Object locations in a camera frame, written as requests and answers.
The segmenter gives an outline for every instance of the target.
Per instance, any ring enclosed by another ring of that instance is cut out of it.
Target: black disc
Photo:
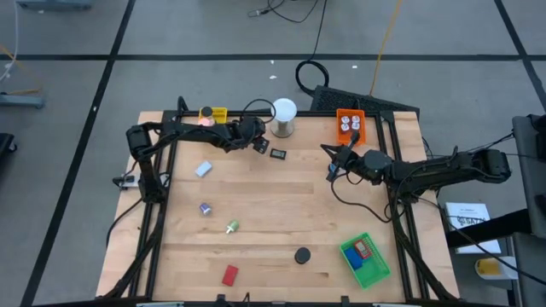
[[[294,255],[294,259],[298,264],[304,264],[311,259],[311,252],[306,247],[300,247]]]
[[[212,108],[211,107],[203,107],[201,109],[201,115],[203,115],[204,117],[212,116]]]

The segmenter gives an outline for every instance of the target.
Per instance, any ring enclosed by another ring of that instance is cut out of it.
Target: green container
[[[354,242],[357,240],[363,240],[371,250],[372,255],[363,260],[362,267],[354,270],[352,269],[349,260],[347,260],[344,251],[349,248],[354,248]],[[341,244],[340,251],[343,258],[347,262],[347,265],[349,265],[349,269],[351,269],[352,274],[355,275],[355,278],[362,289],[371,287],[391,274],[389,266],[386,264],[377,247],[375,247],[375,244],[369,237],[368,233],[363,233]]]

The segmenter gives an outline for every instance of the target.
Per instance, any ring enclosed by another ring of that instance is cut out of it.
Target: metal cup
[[[271,122],[271,132],[276,137],[289,137],[294,130],[294,119],[298,108],[288,98],[277,99],[273,105],[275,110],[271,108],[271,115],[275,114],[275,119]]]

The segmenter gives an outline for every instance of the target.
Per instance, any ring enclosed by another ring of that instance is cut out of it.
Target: black clamp
[[[225,300],[225,294],[219,294],[216,296],[216,302],[214,307],[234,307],[235,305]]]
[[[346,295],[341,296],[341,307],[349,307],[351,306],[351,302],[349,301],[349,297]]]
[[[114,177],[112,178],[112,182],[113,184],[115,184],[116,186],[118,186],[118,188],[120,190],[126,190],[127,187],[124,187],[124,184],[126,183],[134,183],[135,182],[135,177],[132,176],[132,175],[129,175],[129,176],[125,176],[125,177]]]

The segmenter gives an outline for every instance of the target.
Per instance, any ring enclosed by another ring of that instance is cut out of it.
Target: white paper
[[[489,221],[489,212],[485,204],[445,203],[450,223],[457,229]],[[479,243],[481,247],[490,253],[501,253],[501,247],[497,240]],[[465,246],[456,248],[456,253],[484,253],[477,246]]]

